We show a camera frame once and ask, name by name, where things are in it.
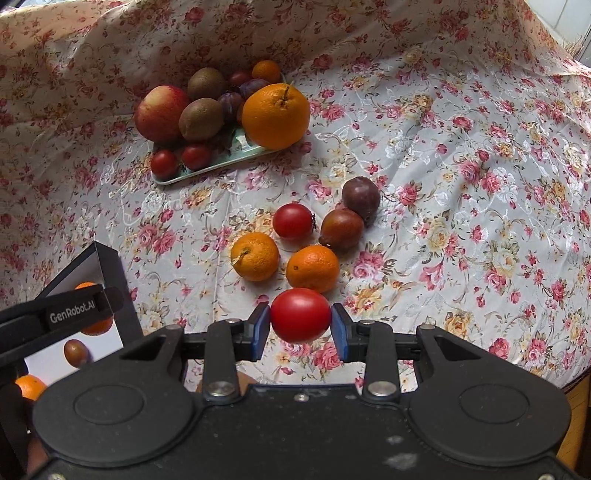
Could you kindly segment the red tomato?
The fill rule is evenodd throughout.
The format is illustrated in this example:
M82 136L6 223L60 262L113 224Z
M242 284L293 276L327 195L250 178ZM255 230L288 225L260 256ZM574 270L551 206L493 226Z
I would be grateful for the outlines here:
M284 291L270 305L274 333L290 344L314 341L329 329L331 321L328 300L311 289Z
M280 238L303 240L315 229L315 216L299 203L287 203L273 214L273 230Z

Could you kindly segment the red-green plum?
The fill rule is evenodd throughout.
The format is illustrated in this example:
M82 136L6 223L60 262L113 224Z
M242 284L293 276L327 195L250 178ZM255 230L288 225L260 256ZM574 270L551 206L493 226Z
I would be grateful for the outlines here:
M81 368L93 361L92 354L86 345L78 339L71 339L63 345L63 355L66 362L74 367Z

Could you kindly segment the large orange with stem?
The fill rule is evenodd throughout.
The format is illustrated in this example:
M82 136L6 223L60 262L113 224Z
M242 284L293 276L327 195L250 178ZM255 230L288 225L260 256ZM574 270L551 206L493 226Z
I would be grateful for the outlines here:
M19 377L15 384L20 388L22 396L33 402L47 389L47 385L41 379L31 374Z

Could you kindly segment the small mandarin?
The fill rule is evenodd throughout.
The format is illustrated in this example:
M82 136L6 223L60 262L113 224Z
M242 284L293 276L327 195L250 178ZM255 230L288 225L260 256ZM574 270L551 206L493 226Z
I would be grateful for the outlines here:
M82 282L78 284L75 289L82 289L93 286L94 282ZM113 325L113 317L109 317L105 320L98 321L90 326L87 326L81 330L81 333L87 336L99 336L107 333Z
M283 80L280 65L273 60L260 60L252 67L252 79L266 80L269 83L280 83Z

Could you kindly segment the round mandarin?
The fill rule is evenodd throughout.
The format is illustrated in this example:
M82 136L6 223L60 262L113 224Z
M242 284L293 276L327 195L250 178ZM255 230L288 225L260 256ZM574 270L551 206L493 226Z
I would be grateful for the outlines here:
M286 277L291 287L329 292L339 279L339 258L322 245L304 247L290 256Z

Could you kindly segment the mandarin with stem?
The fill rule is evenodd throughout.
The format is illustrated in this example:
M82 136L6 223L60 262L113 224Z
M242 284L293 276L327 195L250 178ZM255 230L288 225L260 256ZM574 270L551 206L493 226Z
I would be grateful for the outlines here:
M269 235L247 233L230 249L230 264L238 276L250 282L269 280L280 265L280 252Z

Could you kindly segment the black white cardboard box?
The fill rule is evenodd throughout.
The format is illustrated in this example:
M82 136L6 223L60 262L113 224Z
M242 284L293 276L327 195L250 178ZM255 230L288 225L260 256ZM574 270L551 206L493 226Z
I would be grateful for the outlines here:
M70 295L97 286L95 299L53 308L49 326L64 327L58 338L25 358L28 373L50 385L140 339L142 328L116 250L92 242L41 291L41 298Z

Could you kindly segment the dark red-brown plum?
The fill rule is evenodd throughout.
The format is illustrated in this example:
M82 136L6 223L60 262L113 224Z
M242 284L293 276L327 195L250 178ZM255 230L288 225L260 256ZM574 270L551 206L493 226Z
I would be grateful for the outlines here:
M348 208L335 209L322 220L318 242L332 250L349 250L359 244L363 229L363 219L354 211Z

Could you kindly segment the dark purple plum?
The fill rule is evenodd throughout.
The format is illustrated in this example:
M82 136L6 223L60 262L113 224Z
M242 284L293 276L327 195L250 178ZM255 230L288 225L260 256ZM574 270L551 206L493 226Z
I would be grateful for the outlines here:
M242 114L243 98L238 92L226 92L217 99L221 105L225 123L240 124L240 115Z
M342 205L358 214L367 226L376 219L380 203L380 191L367 177L355 177L342 186Z

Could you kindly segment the right cherry tomato on tray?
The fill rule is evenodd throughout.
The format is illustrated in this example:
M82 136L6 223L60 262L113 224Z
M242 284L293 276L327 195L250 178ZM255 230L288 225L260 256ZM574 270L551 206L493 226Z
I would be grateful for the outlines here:
M189 144L183 148L180 158L187 169L196 171L211 165L212 150L205 144Z

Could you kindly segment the cherry tomato on tray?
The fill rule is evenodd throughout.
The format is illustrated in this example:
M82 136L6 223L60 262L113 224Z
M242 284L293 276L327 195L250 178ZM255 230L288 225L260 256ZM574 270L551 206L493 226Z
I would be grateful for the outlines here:
M196 171L211 165L212 150L205 144L189 144L183 148L180 158L187 169Z
M160 181L168 181L175 178L178 173L178 160L174 152L160 149L150 158L150 170L152 175Z

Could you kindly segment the left cherry tomato on tray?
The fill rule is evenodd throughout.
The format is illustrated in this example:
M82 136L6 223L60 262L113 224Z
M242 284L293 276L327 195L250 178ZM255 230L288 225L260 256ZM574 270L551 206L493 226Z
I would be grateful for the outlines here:
M174 152L160 149L150 158L150 170L152 175L160 181L168 181L175 178L178 173L178 160Z

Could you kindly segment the front brown kiwi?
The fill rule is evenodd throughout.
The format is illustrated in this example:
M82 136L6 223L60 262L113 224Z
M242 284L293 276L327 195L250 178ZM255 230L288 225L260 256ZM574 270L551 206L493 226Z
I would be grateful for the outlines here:
M189 142L205 141L213 137L224 125L221 104L211 98L201 98L187 105L180 115L178 127Z

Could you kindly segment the brown kiwi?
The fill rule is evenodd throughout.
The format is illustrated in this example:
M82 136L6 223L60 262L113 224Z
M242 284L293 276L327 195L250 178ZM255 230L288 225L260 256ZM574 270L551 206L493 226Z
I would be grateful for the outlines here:
M195 72L187 83L187 95L191 100L211 98L217 100L225 90L225 79L215 68L204 67Z
M187 105L180 115L178 127L189 142L205 141L213 137L224 125L221 104L211 98L201 98Z

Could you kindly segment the back brown kiwi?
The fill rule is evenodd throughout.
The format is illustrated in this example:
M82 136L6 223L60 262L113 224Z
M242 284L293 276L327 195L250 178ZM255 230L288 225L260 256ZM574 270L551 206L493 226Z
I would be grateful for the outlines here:
M215 68L204 67L195 72L187 83L187 95L191 100L211 98L217 100L225 90L225 79Z

